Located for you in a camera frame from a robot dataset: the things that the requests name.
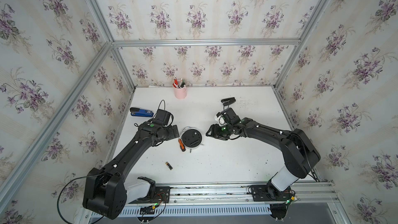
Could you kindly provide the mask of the orange handled screwdriver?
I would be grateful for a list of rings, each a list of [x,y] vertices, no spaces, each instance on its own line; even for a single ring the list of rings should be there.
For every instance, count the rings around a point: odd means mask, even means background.
[[[178,139],[178,143],[179,143],[179,147],[180,147],[181,151],[185,152],[186,148],[185,148],[185,145],[184,145],[182,139]]]

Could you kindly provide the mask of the black gold AA battery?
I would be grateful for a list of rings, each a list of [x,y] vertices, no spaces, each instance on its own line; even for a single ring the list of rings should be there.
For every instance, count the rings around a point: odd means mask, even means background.
[[[166,164],[166,166],[167,166],[170,170],[173,169],[173,167],[171,166],[171,164],[170,164],[169,162],[166,162],[165,164]]]

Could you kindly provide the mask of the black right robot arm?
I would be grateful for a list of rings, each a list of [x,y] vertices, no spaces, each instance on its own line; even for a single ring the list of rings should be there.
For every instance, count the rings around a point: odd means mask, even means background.
[[[285,165],[270,180],[274,191],[287,190],[298,179],[304,179],[321,160],[320,153],[301,129],[280,130],[244,118],[224,125],[213,124],[207,137],[228,141],[231,136],[251,138],[279,149]]]

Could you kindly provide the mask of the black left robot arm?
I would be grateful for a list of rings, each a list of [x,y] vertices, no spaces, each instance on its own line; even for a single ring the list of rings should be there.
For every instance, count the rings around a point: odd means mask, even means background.
[[[113,160],[88,173],[83,207],[109,219],[118,217],[131,202],[124,183],[137,161],[150,147],[178,137],[177,125],[163,126],[149,121],[140,124],[132,140]]]

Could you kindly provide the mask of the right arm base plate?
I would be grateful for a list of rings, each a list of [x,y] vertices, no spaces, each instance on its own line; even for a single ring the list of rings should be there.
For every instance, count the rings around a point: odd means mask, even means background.
[[[295,191],[290,186],[284,191],[278,191],[272,184],[251,185],[248,187],[248,193],[255,202],[290,203],[295,200]]]

